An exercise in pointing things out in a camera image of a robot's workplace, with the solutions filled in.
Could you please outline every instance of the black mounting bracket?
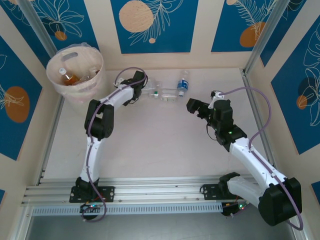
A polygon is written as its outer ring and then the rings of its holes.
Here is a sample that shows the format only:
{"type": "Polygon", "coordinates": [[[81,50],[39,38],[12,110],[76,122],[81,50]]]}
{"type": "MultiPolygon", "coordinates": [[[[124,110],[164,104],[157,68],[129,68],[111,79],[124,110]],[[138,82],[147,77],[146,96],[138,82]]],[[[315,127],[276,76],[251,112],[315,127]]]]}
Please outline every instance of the black mounting bracket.
{"type": "MultiPolygon", "coordinates": [[[[115,197],[115,187],[114,186],[98,186],[98,181],[93,184],[99,191],[99,193],[104,198],[106,203],[113,203],[115,197]]],[[[101,199],[98,197],[97,193],[94,191],[90,182],[83,181],[81,177],[78,177],[75,181],[75,186],[71,188],[70,203],[86,203],[95,202],[101,203],[101,199]]]]}
{"type": "Polygon", "coordinates": [[[240,176],[240,174],[231,172],[220,177],[218,184],[204,184],[200,188],[204,200],[236,200],[237,196],[229,192],[227,182],[237,176],[240,176]]]}

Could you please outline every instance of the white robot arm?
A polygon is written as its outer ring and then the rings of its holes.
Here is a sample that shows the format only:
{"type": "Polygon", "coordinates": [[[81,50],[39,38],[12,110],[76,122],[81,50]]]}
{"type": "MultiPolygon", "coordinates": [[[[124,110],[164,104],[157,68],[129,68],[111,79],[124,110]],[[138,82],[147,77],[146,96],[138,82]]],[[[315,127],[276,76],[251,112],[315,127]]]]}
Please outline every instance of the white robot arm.
{"type": "MultiPolygon", "coordinates": [[[[118,88],[122,89],[126,85],[120,84],[118,88]]],[[[114,94],[111,93],[105,98],[102,98],[99,100],[100,103],[104,102],[106,99],[109,99],[110,96],[114,94]]],[[[108,102],[106,102],[105,105],[113,106],[113,111],[115,112],[121,105],[124,103],[131,101],[134,97],[134,89],[132,87],[124,88],[119,93],[115,94],[108,102]]],[[[89,156],[89,163],[87,166],[86,159],[88,157],[88,151],[91,146],[91,138],[87,137],[87,145],[86,145],[86,153],[85,153],[85,161],[83,163],[82,172],[80,174],[80,177],[83,181],[89,182],[88,174],[87,174],[87,167],[89,167],[89,174],[93,182],[97,181],[99,179],[99,160],[101,158],[101,147],[105,144],[105,141],[107,138],[102,138],[99,140],[97,137],[93,136],[93,145],[91,148],[90,156],[89,156]]]]}
{"type": "Polygon", "coordinates": [[[87,148],[80,177],[75,181],[70,193],[70,203],[86,203],[97,199],[97,191],[104,201],[112,202],[110,191],[114,187],[99,187],[99,160],[102,147],[114,129],[114,114],[121,106],[138,100],[148,77],[144,72],[136,71],[133,78],[117,81],[113,93],[100,100],[91,100],[85,117],[84,128],[87,134],[87,148]]]}
{"type": "Polygon", "coordinates": [[[234,124],[233,109],[230,100],[224,100],[222,92],[211,92],[210,104],[192,99],[187,110],[207,121],[215,132],[217,142],[237,157],[249,170],[258,185],[255,185],[238,173],[232,172],[220,178],[217,188],[221,195],[229,199],[239,196],[259,209],[262,218],[271,226],[297,215],[283,187],[292,196],[299,212],[302,212],[300,183],[293,177],[287,179],[276,170],[253,146],[250,148],[247,135],[234,124]]]}

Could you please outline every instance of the white floor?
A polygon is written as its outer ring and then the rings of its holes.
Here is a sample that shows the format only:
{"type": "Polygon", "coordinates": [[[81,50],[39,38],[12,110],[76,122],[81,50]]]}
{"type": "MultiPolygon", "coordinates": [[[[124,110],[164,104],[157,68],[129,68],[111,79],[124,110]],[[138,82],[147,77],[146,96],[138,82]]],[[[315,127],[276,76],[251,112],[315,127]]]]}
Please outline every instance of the white floor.
{"type": "MultiPolygon", "coordinates": [[[[119,71],[109,71],[114,80],[119,71]]],[[[180,70],[148,70],[147,75],[175,88],[180,70]]],[[[116,111],[114,130],[106,141],[100,161],[102,178],[186,177],[223,175],[229,172],[247,174],[245,167],[224,147],[211,140],[206,121],[187,111],[189,98],[209,103],[212,90],[227,92],[243,87],[237,68],[190,69],[187,95],[178,102],[162,102],[141,97],[133,105],[116,111]]],[[[124,78],[133,75],[127,73],[124,78]]],[[[251,137],[256,122],[245,90],[227,96],[231,100],[234,123],[251,137]]],[[[73,111],[65,101],[59,119],[45,179],[75,179],[85,161],[87,136],[85,117],[73,111]]],[[[265,155],[260,137],[254,146],[265,155]]]]}

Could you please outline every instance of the white plastic bucket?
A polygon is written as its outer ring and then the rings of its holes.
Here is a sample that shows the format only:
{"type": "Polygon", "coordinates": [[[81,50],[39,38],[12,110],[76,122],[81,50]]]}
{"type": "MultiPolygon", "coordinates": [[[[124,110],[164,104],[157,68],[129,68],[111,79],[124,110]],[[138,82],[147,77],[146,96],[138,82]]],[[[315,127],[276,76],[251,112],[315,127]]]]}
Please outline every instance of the white plastic bucket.
{"type": "Polygon", "coordinates": [[[61,94],[79,114],[85,115],[92,99],[102,99],[107,94],[107,74],[104,59],[94,47],[74,46],[58,52],[47,64],[46,75],[55,90],[61,94]],[[99,72],[92,79],[66,86],[59,73],[60,68],[75,74],[79,78],[89,76],[89,69],[96,67],[99,72]]]}

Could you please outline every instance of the orange juice bottle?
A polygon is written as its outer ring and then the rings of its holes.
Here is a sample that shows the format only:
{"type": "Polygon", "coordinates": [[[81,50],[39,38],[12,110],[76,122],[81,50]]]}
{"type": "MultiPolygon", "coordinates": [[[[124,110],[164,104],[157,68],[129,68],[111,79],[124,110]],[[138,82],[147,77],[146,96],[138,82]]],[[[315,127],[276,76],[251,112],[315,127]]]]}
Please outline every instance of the orange juice bottle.
{"type": "Polygon", "coordinates": [[[62,81],[67,86],[73,85],[79,81],[79,78],[75,74],[67,72],[67,70],[63,67],[59,69],[59,73],[62,75],[62,81]]]}

